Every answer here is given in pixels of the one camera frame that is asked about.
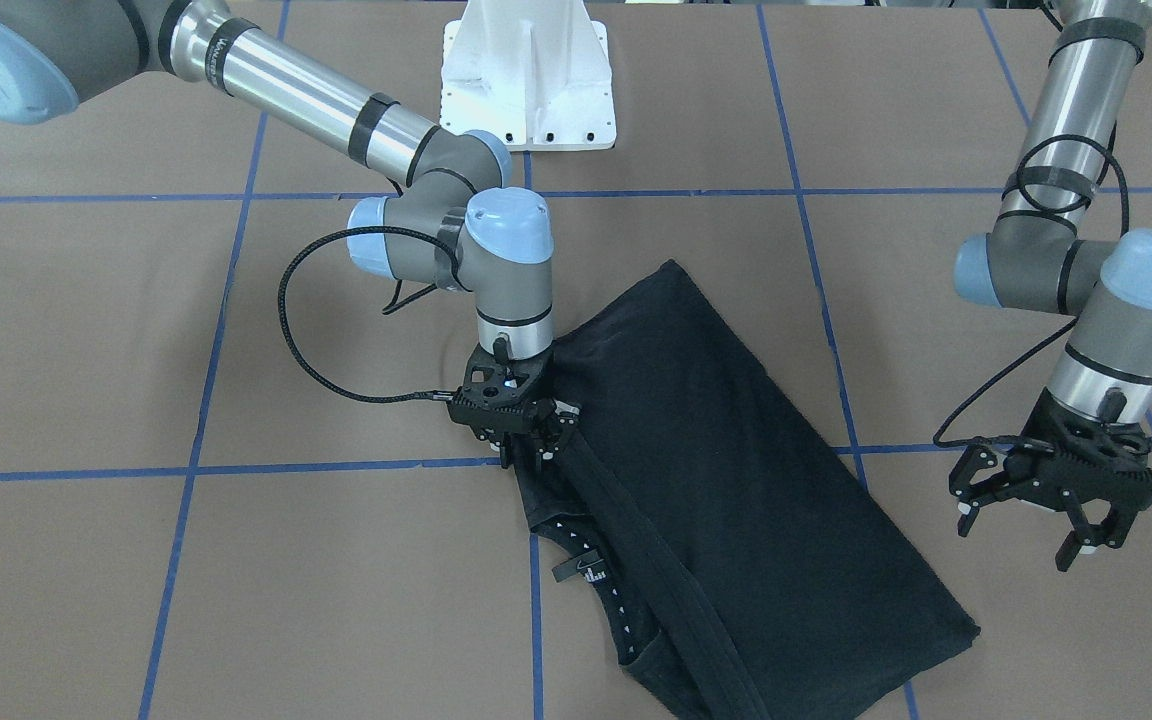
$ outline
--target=silver arm segment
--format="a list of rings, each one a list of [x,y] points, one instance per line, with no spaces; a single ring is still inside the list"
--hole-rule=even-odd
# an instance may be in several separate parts
[[[1064,0],[1064,32],[1051,56],[1043,96],[1020,156],[1060,135],[1108,145],[1126,88],[1152,26],[1152,0]],[[1091,35],[1079,40],[1079,37]],[[1009,187],[993,232],[964,243],[955,268],[961,295],[983,305],[1020,306],[1044,313],[1078,314],[1087,304],[1102,262],[1114,250],[1107,242],[1078,241],[1078,228],[1102,169],[1102,158],[1085,143],[1060,141],[1039,150],[1028,168],[1051,168],[1043,182],[1024,182],[1046,209]],[[1082,185],[1078,192],[1051,184],[1053,176]]]
[[[523,225],[543,218],[543,228],[522,233],[530,249],[484,241],[480,236],[493,236],[486,225],[467,232],[467,205],[511,175],[508,150],[494,136],[445,131],[234,17],[223,0],[0,0],[0,76],[12,81],[0,94],[0,118],[9,122],[69,113],[146,70],[207,82],[408,185],[402,197],[371,209],[371,223],[415,229],[455,247],[460,276],[449,275],[433,247],[397,234],[355,238],[356,262],[380,274],[476,291],[486,351],[499,338],[507,340],[509,359],[547,350],[552,291],[544,249],[552,240],[544,200],[517,191],[526,197],[515,192],[479,202],[488,214],[521,211]]]
[[[1013,498],[1064,511],[1073,529],[1056,553],[1063,571],[1097,547],[1123,547],[1135,516],[1152,505],[1152,439],[1142,426],[1152,404],[1152,229],[1112,243],[1078,238],[1144,56],[1152,0],[1064,0],[1060,10],[1064,31],[1018,168],[993,232],[958,251],[955,286],[983,305],[1078,320],[1020,435],[938,445],[967,447],[950,472],[960,536],[982,507]],[[1011,446],[1001,469],[995,445]],[[982,470],[992,477],[973,482]],[[1096,524],[1083,509],[1092,500],[1111,507]]]

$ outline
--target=black cloth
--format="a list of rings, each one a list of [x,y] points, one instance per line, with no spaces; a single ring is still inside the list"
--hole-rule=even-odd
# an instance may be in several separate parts
[[[979,632],[675,263],[554,343],[581,406],[516,475],[677,717],[856,717]],[[581,575],[570,582],[581,582]]]

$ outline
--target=black tape band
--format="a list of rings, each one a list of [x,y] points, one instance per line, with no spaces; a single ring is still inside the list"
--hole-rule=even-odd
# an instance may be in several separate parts
[[[1076,209],[1086,209],[1087,205],[1092,204],[1093,197],[1096,197],[1096,183],[1091,179],[1085,179],[1079,173],[1075,173],[1069,168],[1056,168],[1052,167],[1052,165],[1030,165],[1030,167],[1020,168],[1015,173],[1011,173],[1011,176],[1007,179],[1006,187],[1002,188],[1002,195],[1006,197],[1008,192],[1020,190],[1021,185],[1030,187],[1032,184],[1055,187],[1079,196],[1082,200],[1061,209],[1061,213],[1069,213],[1069,211]]]
[[[1123,370],[1115,370],[1114,367],[1111,367],[1108,365],[1102,365],[1101,363],[1097,363],[1096,359],[1091,359],[1091,357],[1087,357],[1086,355],[1083,355],[1082,353],[1074,350],[1074,348],[1070,347],[1069,343],[1064,343],[1064,354],[1069,355],[1075,361],[1078,361],[1081,365],[1096,370],[1097,373],[1101,373],[1102,376],[1108,376],[1111,378],[1114,378],[1116,379],[1116,381],[1138,384],[1138,386],[1152,386],[1151,377],[1124,373]]]
[[[207,44],[207,55],[202,69],[206,73],[211,86],[229,97],[233,97],[233,93],[225,90],[225,59],[228,58],[238,36],[250,29],[259,28],[248,18],[228,18],[215,29],[215,35],[211,36],[211,41]]]
[[[1047,65],[1051,65],[1052,60],[1056,59],[1056,54],[1061,50],[1066,50],[1076,41],[1084,40],[1121,40],[1126,44],[1132,45],[1137,50],[1137,65],[1140,60],[1144,60],[1144,28],[1138,26],[1130,22],[1130,20],[1123,18],[1085,18],[1082,22],[1076,22],[1070,26],[1062,29],[1060,38],[1056,39],[1056,48],[1052,51],[1051,59],[1047,60]]]
[[[167,73],[175,74],[172,67],[172,38],[175,37],[175,26],[180,22],[180,15],[184,14],[192,0],[174,0],[168,6],[168,13],[162,16],[162,24],[159,26],[159,61]]]
[[[1064,263],[1060,266],[1060,283],[1056,286],[1056,310],[1061,314],[1069,314],[1069,274],[1074,271],[1074,258],[1078,256],[1078,250],[1083,247],[1081,238],[1074,238],[1069,250],[1064,251]]]
[[[434,139],[440,129],[442,128],[438,126],[430,127],[425,137],[420,138],[420,145],[417,145],[416,152],[412,153],[412,164],[407,165],[407,187],[411,187],[412,182],[416,182],[416,165],[420,164],[420,156],[425,154],[425,149],[429,147],[429,143]]]
[[[440,173],[444,174],[445,176],[453,176],[454,179],[457,179],[458,181],[461,181],[461,183],[465,184],[467,188],[470,188],[470,195],[477,195],[479,192],[479,188],[473,187],[473,183],[470,182],[470,179],[462,176],[462,174],[457,173],[456,170],[448,168],[433,168],[430,170],[425,170],[424,173],[420,174],[420,176],[425,177],[430,173]]]
[[[500,327],[502,328],[522,328],[526,327],[526,325],[544,320],[545,314],[550,314],[550,310],[553,309],[554,309],[553,305],[546,306],[544,313],[537,314],[535,318],[526,318],[525,320],[502,320],[499,318],[493,318],[492,314],[484,314],[483,310],[477,311],[477,313],[479,313],[479,318],[483,318],[484,320],[486,320],[486,323],[492,323],[493,325],[500,325]]]
[[[376,124],[380,123],[380,116],[392,105],[397,105],[397,100],[384,92],[376,92],[362,104],[358,116],[353,121],[353,130],[349,131],[349,159],[362,165],[367,164],[371,132],[376,130]]]
[[[145,68],[150,67],[150,33],[145,31],[145,20],[141,17],[141,10],[136,9],[136,3],[132,0],[118,0],[120,8],[123,8],[123,14],[127,15],[127,22],[132,24],[132,32],[136,33],[136,74],[142,74]]]
[[[1006,213],[998,215],[998,219],[1011,218],[1014,215],[1020,215],[1024,218],[1041,218],[1044,220],[1051,220],[1053,223],[1064,225],[1069,228],[1071,234],[1078,234],[1078,225],[1071,223],[1068,218],[1061,218],[1060,215],[1053,213],[1043,213],[1041,210],[1009,210]]]
[[[461,256],[461,228],[465,227],[465,209],[449,210],[444,215],[444,221],[438,225],[438,233],[434,237],[450,247],[456,252],[457,259]],[[461,278],[456,268],[452,267],[452,258],[445,252],[434,252],[434,285],[448,291],[468,291],[465,285],[461,283]]]

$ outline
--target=shirt tag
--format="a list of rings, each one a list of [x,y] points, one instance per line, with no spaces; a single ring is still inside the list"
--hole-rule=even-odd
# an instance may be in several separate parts
[[[607,570],[604,568],[602,556],[594,548],[561,564],[554,564],[554,582],[561,583],[573,575],[584,575],[585,582],[590,584],[602,582],[607,579]]]

